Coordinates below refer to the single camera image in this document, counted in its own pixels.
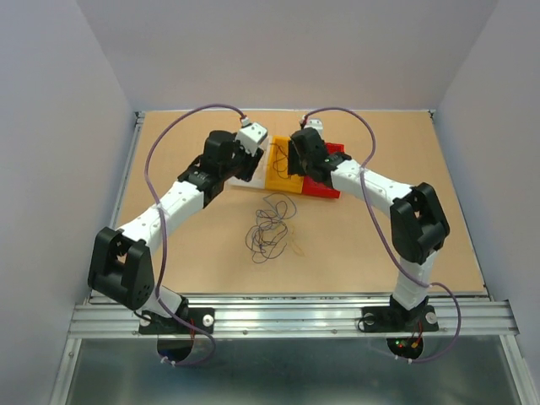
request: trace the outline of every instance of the gray wall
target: gray wall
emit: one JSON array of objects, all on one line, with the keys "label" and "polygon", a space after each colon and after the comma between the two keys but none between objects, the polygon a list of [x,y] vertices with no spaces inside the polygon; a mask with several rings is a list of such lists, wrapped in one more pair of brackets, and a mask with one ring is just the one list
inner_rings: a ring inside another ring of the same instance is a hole
[{"label": "gray wall", "polygon": [[137,110],[435,108],[496,0],[78,0]]},{"label": "gray wall", "polygon": [[540,386],[540,2],[501,0],[436,115],[489,290]]},{"label": "gray wall", "polygon": [[73,0],[0,13],[0,403],[48,403],[132,109]]}]

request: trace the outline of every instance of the yellow block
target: yellow block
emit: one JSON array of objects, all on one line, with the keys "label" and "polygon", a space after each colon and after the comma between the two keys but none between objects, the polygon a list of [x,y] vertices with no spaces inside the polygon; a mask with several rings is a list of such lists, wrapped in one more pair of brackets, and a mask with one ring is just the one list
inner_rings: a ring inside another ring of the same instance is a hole
[{"label": "yellow block", "polygon": [[265,188],[278,192],[302,193],[304,177],[287,174],[289,139],[274,137],[270,143]]}]

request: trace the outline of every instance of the tan work surface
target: tan work surface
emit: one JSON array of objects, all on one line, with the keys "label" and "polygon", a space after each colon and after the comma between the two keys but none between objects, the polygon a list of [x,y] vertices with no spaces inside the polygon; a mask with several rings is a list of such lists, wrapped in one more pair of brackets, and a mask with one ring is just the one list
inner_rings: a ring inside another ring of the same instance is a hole
[{"label": "tan work surface", "polygon": [[[149,148],[181,112],[149,112],[133,157],[117,226],[136,218],[153,203],[143,179]],[[298,111],[249,111],[273,136],[289,136],[298,129]],[[483,292],[467,229],[439,143],[427,112],[362,112],[377,138],[370,169],[396,181],[431,184],[450,223],[451,233],[435,261],[431,281],[441,281],[457,292]],[[325,141],[343,143],[345,152],[361,162],[370,151],[370,137],[355,118],[339,112],[317,116]],[[207,111],[187,118],[162,140],[150,165],[150,177],[163,195],[203,151],[214,129],[235,132],[238,116]],[[397,270],[382,247],[365,203],[350,195],[337,200],[289,196],[298,207],[288,221],[284,253],[255,264],[245,237],[255,223],[255,211],[267,208],[269,191],[228,187],[207,208],[189,218],[169,238],[165,286],[184,293],[375,293],[393,291]],[[390,238],[390,221],[378,213]],[[158,272],[160,252],[153,258]]]}]

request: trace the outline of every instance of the black cable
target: black cable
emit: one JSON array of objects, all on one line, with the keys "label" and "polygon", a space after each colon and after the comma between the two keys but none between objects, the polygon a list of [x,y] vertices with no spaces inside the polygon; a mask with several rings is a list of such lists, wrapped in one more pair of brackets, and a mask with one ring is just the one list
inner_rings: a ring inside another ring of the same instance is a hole
[{"label": "black cable", "polygon": [[[270,198],[274,196],[281,196],[283,199],[272,204]],[[256,224],[247,231],[245,240],[247,248],[253,253],[251,259],[257,264],[281,256],[287,246],[284,238],[289,232],[284,220],[293,218],[297,212],[294,201],[281,192],[270,194],[262,200],[270,208],[258,209],[255,212]]]},{"label": "black cable", "polygon": [[[287,174],[286,177],[282,176],[282,173],[288,173],[287,165],[285,165],[285,169],[282,169],[282,170],[279,169],[279,162],[283,162],[284,160],[288,161],[289,155],[285,153],[281,145],[278,145],[277,143],[270,143],[270,145],[274,146],[276,150],[276,159],[272,163],[272,168],[276,171],[276,173],[278,173],[279,178],[284,179],[284,180],[290,179],[291,176],[289,174]],[[278,159],[278,152],[280,152],[283,155],[282,158]]]},{"label": "black cable", "polygon": [[143,321],[146,321],[146,322],[152,322],[152,318],[146,317],[146,316],[144,316],[144,315],[140,315],[140,314],[138,314],[136,311],[134,311],[133,314],[134,314],[138,319],[142,319]]},{"label": "black cable", "polygon": [[365,316],[362,316],[360,319],[358,319],[358,322],[356,322],[356,328],[361,332],[363,332],[362,328],[360,328],[360,323],[362,321],[365,321]]}]

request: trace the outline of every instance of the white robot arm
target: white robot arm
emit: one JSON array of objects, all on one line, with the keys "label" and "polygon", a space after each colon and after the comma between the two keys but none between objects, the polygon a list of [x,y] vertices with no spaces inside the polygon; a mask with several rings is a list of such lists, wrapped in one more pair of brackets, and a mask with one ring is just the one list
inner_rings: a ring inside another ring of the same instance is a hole
[{"label": "white robot arm", "polygon": [[[291,135],[289,140],[290,175],[309,176],[340,192],[365,199],[391,220],[391,240],[399,257],[403,273],[399,273],[397,285],[390,302],[392,316],[399,319],[382,319],[376,316],[367,329],[372,332],[392,332],[419,318],[427,305],[429,276],[450,227],[439,199],[432,186],[418,186],[390,180],[383,175],[362,167],[344,153],[329,154],[321,138],[322,124],[309,120]],[[365,194],[360,174],[364,172]]]},{"label": "white robot arm", "polygon": [[[230,177],[249,181],[262,157],[259,145],[267,130],[258,123],[243,121],[237,132],[212,131],[203,153],[178,176],[160,199],[169,234],[190,216],[207,207],[224,189]],[[164,318],[168,314],[156,299],[152,255],[162,243],[159,208],[148,208],[117,230],[102,229],[95,238],[88,284],[133,311],[150,311]],[[184,318],[187,300],[161,287],[160,299]]]}]

